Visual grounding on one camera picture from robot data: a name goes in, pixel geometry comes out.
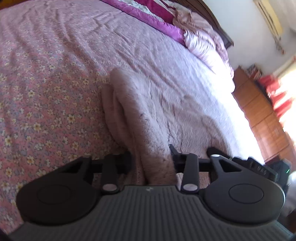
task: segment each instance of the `white wall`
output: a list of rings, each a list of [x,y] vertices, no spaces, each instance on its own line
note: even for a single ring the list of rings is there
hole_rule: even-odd
[[[274,39],[253,0],[203,0],[212,10],[221,27],[233,39],[228,49],[229,61],[234,69],[258,64],[264,74],[283,65],[296,52],[296,33],[290,31],[278,0],[269,0],[283,26],[281,44],[286,51],[276,50]]]
[[[273,72],[274,76],[278,76],[281,72],[283,72],[285,69],[289,67],[289,65],[293,62],[294,57],[296,56],[296,53],[288,59],[287,62],[285,62],[281,67],[279,67],[277,70]]]

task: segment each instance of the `gray ribbed surface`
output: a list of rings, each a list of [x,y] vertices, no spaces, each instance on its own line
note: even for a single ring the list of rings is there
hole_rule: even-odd
[[[104,196],[85,218],[59,227],[24,224],[10,237],[15,241],[286,241],[292,234],[278,222],[238,227],[213,217],[196,196],[174,186],[127,186]]]

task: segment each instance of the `wooden dresser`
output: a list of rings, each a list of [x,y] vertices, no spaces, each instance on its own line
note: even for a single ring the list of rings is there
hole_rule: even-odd
[[[296,169],[292,141],[283,131],[267,97],[240,67],[234,72],[233,81],[236,86],[233,95],[249,120],[264,160],[279,156],[291,161]]]
[[[0,10],[25,1],[26,0],[0,0]]]

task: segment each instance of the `bedding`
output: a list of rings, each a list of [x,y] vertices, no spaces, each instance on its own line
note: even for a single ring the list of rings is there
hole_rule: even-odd
[[[220,35],[200,15],[168,0],[103,0],[172,37],[223,79],[225,91],[234,91],[234,71]]]
[[[164,81],[184,100],[195,99],[180,111],[213,120],[212,132],[221,133],[230,155],[263,163],[248,121],[230,92],[221,91],[219,76],[179,42],[109,4],[33,0],[3,9],[0,43],[0,228],[5,232],[22,222],[15,198],[27,182],[79,156],[123,151],[102,108],[102,87],[115,67],[151,83]],[[163,118],[172,118],[174,109],[167,111]],[[190,123],[190,138],[177,138],[180,132],[167,141],[205,157],[197,131],[202,127],[195,127],[194,119]],[[207,144],[220,145],[214,137]]]
[[[135,157],[129,173],[132,183],[176,183],[169,144],[204,158],[209,146],[230,156],[248,155],[237,145],[233,129],[217,122],[227,118],[220,112],[224,107],[219,112],[210,107],[219,103],[200,91],[201,82],[186,79],[178,85],[171,79],[149,79],[114,68],[110,84],[102,87],[106,123],[115,141]]]

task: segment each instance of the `floral bedsheet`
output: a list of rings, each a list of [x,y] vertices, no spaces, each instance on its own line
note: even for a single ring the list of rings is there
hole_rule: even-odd
[[[197,97],[211,103],[203,111],[221,123],[233,153],[262,160],[233,96],[184,46],[99,0],[26,1],[0,11],[2,230],[22,222],[15,198],[23,185],[79,156],[120,151],[100,95],[114,67],[170,80],[180,91],[183,81],[196,82]],[[198,138],[197,152],[205,155]],[[174,145],[182,151],[182,142]]]

